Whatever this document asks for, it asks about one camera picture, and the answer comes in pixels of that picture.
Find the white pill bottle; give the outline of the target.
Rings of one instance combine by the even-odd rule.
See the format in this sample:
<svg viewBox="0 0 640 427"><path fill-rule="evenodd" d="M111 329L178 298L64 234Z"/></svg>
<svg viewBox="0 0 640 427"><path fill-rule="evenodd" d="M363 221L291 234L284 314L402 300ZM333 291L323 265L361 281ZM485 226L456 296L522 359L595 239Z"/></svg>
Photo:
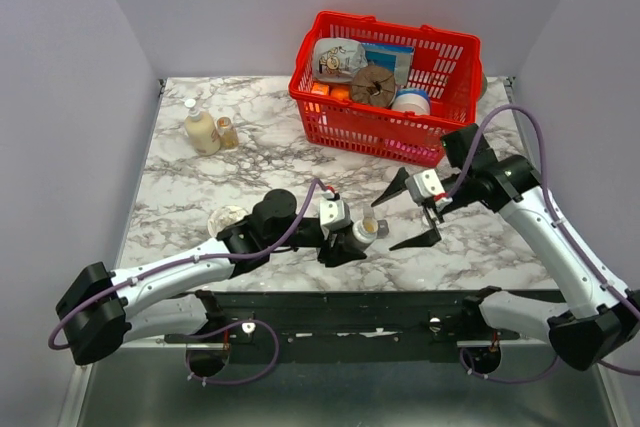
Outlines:
<svg viewBox="0 0 640 427"><path fill-rule="evenodd" d="M366 250L378 237L378 221L373 217L356 221L352 226L353 242Z"/></svg>

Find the grey weekly pill organizer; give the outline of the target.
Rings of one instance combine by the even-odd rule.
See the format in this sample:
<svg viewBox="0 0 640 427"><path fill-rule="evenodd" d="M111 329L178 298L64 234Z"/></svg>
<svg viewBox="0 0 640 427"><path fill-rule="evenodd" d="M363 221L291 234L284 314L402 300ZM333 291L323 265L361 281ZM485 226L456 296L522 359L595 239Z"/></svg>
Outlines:
<svg viewBox="0 0 640 427"><path fill-rule="evenodd" d="M371 206L363 208L362 229L368 236L376 235L381 238L386 237L389 233L388 222L384 219L378 219Z"/></svg>

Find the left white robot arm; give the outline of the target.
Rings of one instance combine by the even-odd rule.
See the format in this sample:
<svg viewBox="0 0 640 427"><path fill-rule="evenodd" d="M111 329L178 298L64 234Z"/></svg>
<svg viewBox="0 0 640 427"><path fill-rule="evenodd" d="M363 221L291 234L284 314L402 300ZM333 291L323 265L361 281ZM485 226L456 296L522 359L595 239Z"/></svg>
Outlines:
<svg viewBox="0 0 640 427"><path fill-rule="evenodd" d="M323 188L318 214L309 217L311 199L299 203L290 191L274 189L241 220L185 253L124 269L101 262L84 267L55 307L59 324L50 349L69 350L84 366L139 338L179 334L209 342L222 319L204 302L185 306L179 299L187 291L250 273L279 249L313 248L326 267L365 259L379 233L372 212L354 221L339 194Z"/></svg>

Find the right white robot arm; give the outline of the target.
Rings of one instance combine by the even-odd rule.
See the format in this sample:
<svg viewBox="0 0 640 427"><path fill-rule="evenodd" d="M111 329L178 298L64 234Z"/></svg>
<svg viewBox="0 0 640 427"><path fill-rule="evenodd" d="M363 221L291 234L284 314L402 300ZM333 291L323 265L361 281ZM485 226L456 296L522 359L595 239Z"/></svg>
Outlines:
<svg viewBox="0 0 640 427"><path fill-rule="evenodd" d="M521 155L497 159L475 124L442 136L441 142L452 167L471 162L468 172L441 180L432 169L414 175L399 169L375 201L382 204L407 191L424 211L428 230L398 248L434 246L441 239L437 225L444 214L479 202L520 234L564 298L553 303L487 287L464 300L462 331L474 339L494 329L523 334L547 343L579 371L632 340L639 330L631 312L639 304L638 292L629 290L588 247L574 249L579 237L544 193L532 164Z"/></svg>

